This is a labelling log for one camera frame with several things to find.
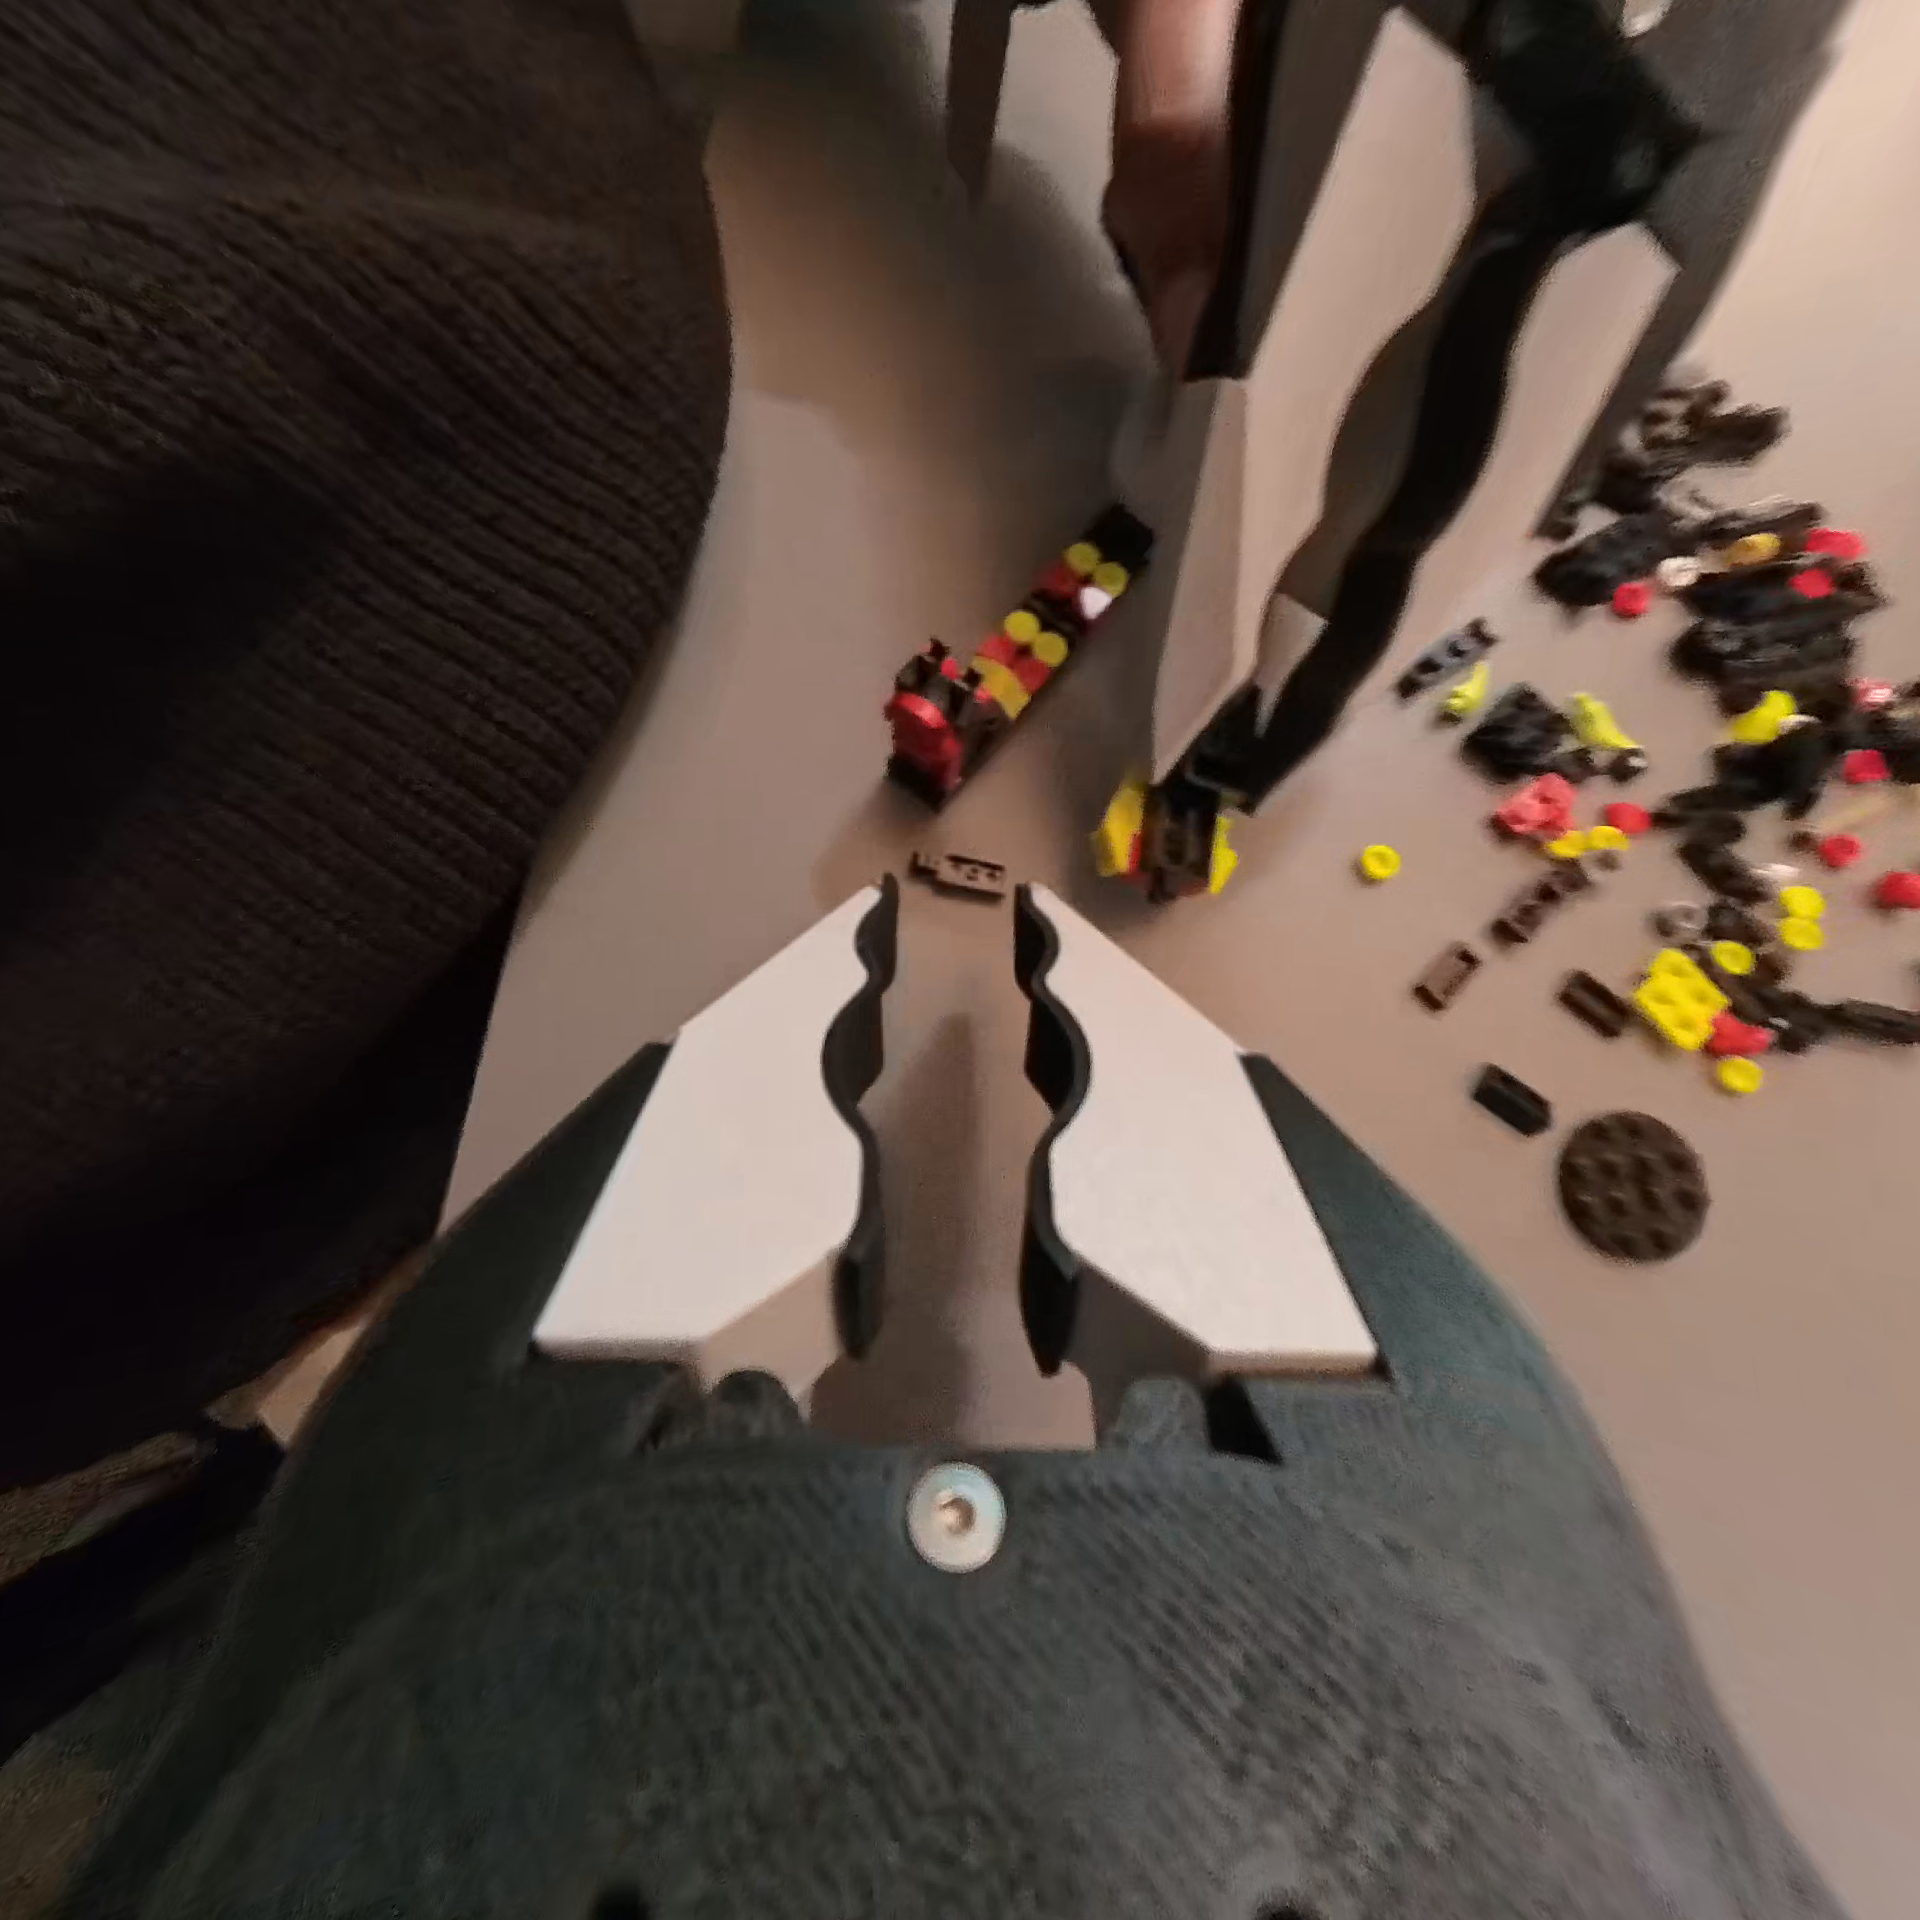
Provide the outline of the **yellow and red lego assembly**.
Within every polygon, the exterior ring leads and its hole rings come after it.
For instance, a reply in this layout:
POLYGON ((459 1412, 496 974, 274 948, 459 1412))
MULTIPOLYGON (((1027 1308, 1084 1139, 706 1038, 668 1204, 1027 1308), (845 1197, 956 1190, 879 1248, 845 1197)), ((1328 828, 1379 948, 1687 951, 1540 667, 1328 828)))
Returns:
POLYGON ((1247 815, 1232 771, 1217 732, 1200 733, 1159 780, 1144 759, 1130 764, 1091 835, 1098 875, 1137 883, 1156 905, 1223 893, 1241 863, 1247 815))

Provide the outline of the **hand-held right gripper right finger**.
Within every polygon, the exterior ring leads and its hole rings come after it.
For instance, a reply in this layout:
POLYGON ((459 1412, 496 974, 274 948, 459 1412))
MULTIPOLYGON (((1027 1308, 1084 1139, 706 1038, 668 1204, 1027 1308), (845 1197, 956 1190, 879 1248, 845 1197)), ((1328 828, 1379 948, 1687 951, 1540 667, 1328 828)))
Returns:
POLYGON ((1249 1054, 1047 885, 1016 889, 1027 1165, 1019 1305, 1096 1435, 1140 1383, 1362 1380, 1376 1334, 1261 1102, 1249 1054))

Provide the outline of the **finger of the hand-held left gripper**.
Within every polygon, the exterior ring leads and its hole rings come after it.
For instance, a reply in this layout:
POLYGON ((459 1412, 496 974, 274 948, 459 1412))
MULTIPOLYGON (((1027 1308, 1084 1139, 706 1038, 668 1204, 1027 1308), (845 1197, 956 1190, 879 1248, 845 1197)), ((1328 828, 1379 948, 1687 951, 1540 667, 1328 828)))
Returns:
POLYGON ((1553 230, 1523 187, 1474 211, 1386 337, 1300 286, 1256 371, 1211 393, 1184 556, 1184 771, 1259 809, 1467 616, 1609 399, 1673 264, 1639 225, 1553 230))
POLYGON ((1167 780, 1325 627, 1418 405, 1423 312, 1480 211, 1473 75, 1404 6, 1249 6, 1232 244, 1192 376, 1146 403, 1167 780))

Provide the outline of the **long black red lego assembly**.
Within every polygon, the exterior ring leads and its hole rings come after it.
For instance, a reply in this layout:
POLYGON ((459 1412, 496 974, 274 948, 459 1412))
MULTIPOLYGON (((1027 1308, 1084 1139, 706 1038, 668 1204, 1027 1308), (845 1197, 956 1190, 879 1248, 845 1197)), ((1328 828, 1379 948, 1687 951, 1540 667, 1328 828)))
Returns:
POLYGON ((1035 574, 988 637, 967 652, 928 639, 898 667, 880 710, 888 781, 928 809, 957 798, 1113 624, 1154 552, 1148 520, 1111 502, 1035 574))

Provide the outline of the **black round lego plate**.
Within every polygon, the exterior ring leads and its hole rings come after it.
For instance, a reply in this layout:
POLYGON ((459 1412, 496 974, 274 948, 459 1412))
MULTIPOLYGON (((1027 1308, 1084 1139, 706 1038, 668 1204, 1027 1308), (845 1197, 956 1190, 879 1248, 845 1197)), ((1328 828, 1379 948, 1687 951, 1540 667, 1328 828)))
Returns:
POLYGON ((1708 1224, 1712 1190, 1693 1144, 1644 1111, 1580 1121, 1554 1164, 1560 1209, 1597 1256, 1665 1264, 1708 1224))

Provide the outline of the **person's left hand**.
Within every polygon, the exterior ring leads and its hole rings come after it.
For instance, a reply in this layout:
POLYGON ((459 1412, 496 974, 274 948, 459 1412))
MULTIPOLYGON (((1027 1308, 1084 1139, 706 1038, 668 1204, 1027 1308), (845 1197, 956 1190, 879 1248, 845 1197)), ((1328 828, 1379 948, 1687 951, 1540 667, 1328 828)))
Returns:
POLYGON ((1116 55, 1101 225, 1159 365, 1184 376, 1228 243, 1241 3, 1092 3, 1116 55))

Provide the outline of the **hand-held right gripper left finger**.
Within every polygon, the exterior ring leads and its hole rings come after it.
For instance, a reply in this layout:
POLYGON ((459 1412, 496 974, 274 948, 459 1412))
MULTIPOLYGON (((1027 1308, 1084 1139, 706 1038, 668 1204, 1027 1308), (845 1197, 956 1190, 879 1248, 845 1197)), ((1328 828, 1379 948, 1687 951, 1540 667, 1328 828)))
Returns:
POLYGON ((857 889, 668 1041, 536 1327, 551 1360, 696 1384, 769 1375, 809 1407, 875 1339, 883 1068, 898 879, 857 889))

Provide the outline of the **pile of lego pieces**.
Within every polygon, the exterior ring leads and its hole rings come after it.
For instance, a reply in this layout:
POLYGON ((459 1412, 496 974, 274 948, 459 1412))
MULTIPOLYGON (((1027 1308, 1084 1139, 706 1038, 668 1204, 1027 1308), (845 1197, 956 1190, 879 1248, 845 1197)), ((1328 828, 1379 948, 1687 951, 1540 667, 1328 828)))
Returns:
POLYGON ((1786 438, 1780 407, 1716 380, 1666 380, 1546 520, 1530 582, 1567 614, 1683 616, 1669 670, 1720 732, 1703 775, 1641 798, 1649 745, 1592 689, 1500 685, 1498 631, 1471 620, 1411 659, 1392 693, 1432 701, 1461 759, 1500 790, 1489 828, 1533 870, 1483 929, 1514 953, 1625 855, 1665 838, 1697 893, 1650 913, 1628 990, 1576 968, 1554 1003, 1597 1040, 1639 1032, 1748 1097, 1765 1065, 1826 1045, 1916 1052, 1916 1003, 1820 999, 1794 966, 1829 940, 1829 893, 1866 856, 1874 803, 1916 800, 1916 680, 1858 670, 1888 603, 1866 537, 1812 497, 1720 500, 1699 473, 1743 473, 1786 438))

